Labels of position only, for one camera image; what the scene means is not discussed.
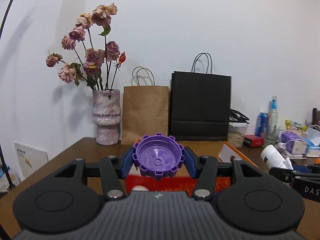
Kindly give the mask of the blue tissue box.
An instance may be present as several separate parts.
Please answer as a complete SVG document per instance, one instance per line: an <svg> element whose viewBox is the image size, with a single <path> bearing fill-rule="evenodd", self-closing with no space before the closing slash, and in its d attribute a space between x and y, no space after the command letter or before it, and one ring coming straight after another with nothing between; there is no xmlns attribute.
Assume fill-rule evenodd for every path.
<svg viewBox="0 0 320 240"><path fill-rule="evenodd" d="M307 144L305 155L308 158L319 158L320 149L319 149L319 138L315 139L305 139Z"/></svg>

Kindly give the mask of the dark wooden chair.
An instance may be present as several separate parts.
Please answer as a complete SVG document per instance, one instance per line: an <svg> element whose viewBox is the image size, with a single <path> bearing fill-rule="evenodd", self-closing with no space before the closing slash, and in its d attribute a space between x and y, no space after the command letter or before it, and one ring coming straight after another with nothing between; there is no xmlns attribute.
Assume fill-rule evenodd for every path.
<svg viewBox="0 0 320 240"><path fill-rule="evenodd" d="M320 125L320 110L317 108L313 108L312 110L312 124Z"/></svg>

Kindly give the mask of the black paper bag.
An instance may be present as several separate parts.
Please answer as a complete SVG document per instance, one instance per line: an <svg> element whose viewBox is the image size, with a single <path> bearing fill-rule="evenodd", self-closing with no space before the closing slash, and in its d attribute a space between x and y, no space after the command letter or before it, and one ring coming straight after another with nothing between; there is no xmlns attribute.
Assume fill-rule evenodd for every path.
<svg viewBox="0 0 320 240"><path fill-rule="evenodd" d="M225 141L231 77L213 74L209 53L199 53L190 72L171 76L168 133L180 141Z"/></svg>

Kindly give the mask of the purple white tissue pack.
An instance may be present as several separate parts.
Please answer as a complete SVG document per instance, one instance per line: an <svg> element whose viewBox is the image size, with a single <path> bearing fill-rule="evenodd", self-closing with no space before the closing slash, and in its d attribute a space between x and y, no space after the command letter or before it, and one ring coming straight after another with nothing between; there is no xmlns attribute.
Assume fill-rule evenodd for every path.
<svg viewBox="0 0 320 240"><path fill-rule="evenodd" d="M306 158L307 143L301 136L294 132L281 132L279 146L291 159Z"/></svg>

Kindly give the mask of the drinking glass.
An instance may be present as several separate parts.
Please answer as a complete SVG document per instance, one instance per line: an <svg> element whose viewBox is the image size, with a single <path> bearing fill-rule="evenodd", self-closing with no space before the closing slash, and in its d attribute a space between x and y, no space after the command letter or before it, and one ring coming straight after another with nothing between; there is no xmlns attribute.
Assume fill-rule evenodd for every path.
<svg viewBox="0 0 320 240"><path fill-rule="evenodd" d="M264 147L268 145L275 145L279 141L279 130L274 126L274 128L269 128L264 137Z"/></svg>

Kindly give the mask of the clear glass bottle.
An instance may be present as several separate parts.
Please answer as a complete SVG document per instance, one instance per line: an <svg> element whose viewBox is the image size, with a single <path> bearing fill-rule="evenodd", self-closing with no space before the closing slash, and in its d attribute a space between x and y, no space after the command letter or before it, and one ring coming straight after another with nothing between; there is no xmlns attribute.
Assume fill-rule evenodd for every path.
<svg viewBox="0 0 320 240"><path fill-rule="evenodd" d="M277 110L277 97L272 96L272 100L270 101L270 107L268 110L268 129L277 127L278 123L278 110Z"/></svg>

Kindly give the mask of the small white spray bottle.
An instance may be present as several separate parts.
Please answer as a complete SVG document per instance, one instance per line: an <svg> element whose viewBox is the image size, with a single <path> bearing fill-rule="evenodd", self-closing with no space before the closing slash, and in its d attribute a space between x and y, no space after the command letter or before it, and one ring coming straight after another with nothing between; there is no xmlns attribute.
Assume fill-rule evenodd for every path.
<svg viewBox="0 0 320 240"><path fill-rule="evenodd" d="M273 145L268 145L263 149L261 159L269 169L284 168L293 170L291 160L288 157L283 157Z"/></svg>

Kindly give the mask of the brown paper bag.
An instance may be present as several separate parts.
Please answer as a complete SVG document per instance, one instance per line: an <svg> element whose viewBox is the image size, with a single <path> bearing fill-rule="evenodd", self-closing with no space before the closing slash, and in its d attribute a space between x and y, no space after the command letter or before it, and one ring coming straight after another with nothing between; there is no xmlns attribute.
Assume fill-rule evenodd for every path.
<svg viewBox="0 0 320 240"><path fill-rule="evenodd" d="M148 68L138 66L132 71L134 86L124 87L123 131L121 143L133 145L144 135L168 135L168 86L158 86Z"/></svg>

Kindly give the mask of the colourful snack packet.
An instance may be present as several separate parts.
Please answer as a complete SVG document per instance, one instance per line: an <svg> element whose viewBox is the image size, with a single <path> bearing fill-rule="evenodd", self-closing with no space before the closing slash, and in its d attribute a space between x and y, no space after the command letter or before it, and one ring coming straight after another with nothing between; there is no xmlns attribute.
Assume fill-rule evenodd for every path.
<svg viewBox="0 0 320 240"><path fill-rule="evenodd" d="M287 120L285 120L285 129L292 130L292 131L294 131L294 130L306 131L307 126L287 119Z"/></svg>

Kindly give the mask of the studio light on stand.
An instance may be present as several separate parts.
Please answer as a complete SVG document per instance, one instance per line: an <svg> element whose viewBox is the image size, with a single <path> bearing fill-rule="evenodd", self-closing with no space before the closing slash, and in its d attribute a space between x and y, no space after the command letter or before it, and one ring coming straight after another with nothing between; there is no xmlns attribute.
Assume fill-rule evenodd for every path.
<svg viewBox="0 0 320 240"><path fill-rule="evenodd" d="M18 52L18 38L19 29L26 28L29 26L28 23L23 23L24 20L27 20L27 16L21 16L18 19L18 24L14 27L7 20L13 20L13 15L10 12L12 10L12 5L14 0L10 0L9 4L4 13L4 19L1 24L1 45L3 49L1 65L3 70L1 72L1 110L4 111L4 107L9 105L9 99L6 98L7 95L12 95L13 85L11 82L14 80L10 75L12 72L9 70L9 61L13 59L13 56ZM10 192L13 188L15 188L15 184L12 181L9 173L8 162L12 161L12 157L6 159L9 156L10 150L7 149L9 145L5 142L5 139L8 139L8 135L5 133L5 124L1 124L1 163L2 169L4 170L5 177L8 180L9 186L7 188L7 192Z"/></svg>

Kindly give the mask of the blue drink can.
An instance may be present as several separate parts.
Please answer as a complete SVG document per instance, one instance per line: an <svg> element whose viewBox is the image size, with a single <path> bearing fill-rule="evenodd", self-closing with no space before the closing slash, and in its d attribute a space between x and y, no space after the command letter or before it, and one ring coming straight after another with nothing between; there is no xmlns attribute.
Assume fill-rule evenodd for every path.
<svg viewBox="0 0 320 240"><path fill-rule="evenodd" d="M260 112L255 126L255 136L264 138L268 129L268 113Z"/></svg>

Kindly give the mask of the pink marbled vase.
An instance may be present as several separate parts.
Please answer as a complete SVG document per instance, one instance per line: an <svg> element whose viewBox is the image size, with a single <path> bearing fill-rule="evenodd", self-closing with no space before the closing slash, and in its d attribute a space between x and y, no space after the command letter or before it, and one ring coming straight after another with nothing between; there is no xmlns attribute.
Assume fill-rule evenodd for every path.
<svg viewBox="0 0 320 240"><path fill-rule="evenodd" d="M96 142L104 146L115 145L120 135L120 91L94 90L92 95L92 118L97 126Z"/></svg>

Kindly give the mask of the red flat box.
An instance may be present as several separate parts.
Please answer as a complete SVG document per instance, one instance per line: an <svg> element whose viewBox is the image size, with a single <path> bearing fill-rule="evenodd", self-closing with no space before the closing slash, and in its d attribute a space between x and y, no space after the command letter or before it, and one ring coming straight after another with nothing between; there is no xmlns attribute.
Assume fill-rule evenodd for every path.
<svg viewBox="0 0 320 240"><path fill-rule="evenodd" d="M263 144L264 144L264 138L262 137L258 137L256 135L245 135L244 137L243 145L247 147L255 148L255 147L263 146Z"/></svg>

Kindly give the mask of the dried pink roses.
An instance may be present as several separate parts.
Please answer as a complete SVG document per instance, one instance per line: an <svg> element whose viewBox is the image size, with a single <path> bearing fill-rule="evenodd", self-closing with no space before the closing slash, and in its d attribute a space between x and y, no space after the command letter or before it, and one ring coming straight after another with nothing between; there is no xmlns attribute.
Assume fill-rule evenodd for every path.
<svg viewBox="0 0 320 240"><path fill-rule="evenodd" d="M84 12L76 20L74 28L61 40L61 47L73 51L76 59L68 63L58 53L49 53L46 66L53 68L63 64L58 77L65 83L80 85L81 81L92 90L114 89L116 74L126 60L125 52L120 51L115 41L108 41L111 32L112 17L118 12L117 6L99 5L91 13ZM100 27L98 35L104 38L104 47L95 48L91 34L92 27Z"/></svg>

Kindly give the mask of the clear container with grains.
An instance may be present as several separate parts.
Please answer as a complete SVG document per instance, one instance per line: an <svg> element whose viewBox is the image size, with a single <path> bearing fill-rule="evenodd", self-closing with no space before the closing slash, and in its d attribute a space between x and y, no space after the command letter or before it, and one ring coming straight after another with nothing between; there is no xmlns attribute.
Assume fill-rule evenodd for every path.
<svg viewBox="0 0 320 240"><path fill-rule="evenodd" d="M235 148L241 148L244 143L249 118L240 111L230 109L227 142Z"/></svg>

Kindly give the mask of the purple ridged lid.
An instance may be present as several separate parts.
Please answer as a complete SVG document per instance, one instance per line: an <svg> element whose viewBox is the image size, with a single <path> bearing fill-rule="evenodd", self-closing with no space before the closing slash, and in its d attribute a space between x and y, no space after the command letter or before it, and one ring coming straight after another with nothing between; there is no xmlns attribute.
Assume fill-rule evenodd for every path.
<svg viewBox="0 0 320 240"><path fill-rule="evenodd" d="M156 181L174 177L184 162L184 147L173 136L144 135L133 145L133 163L143 177Z"/></svg>

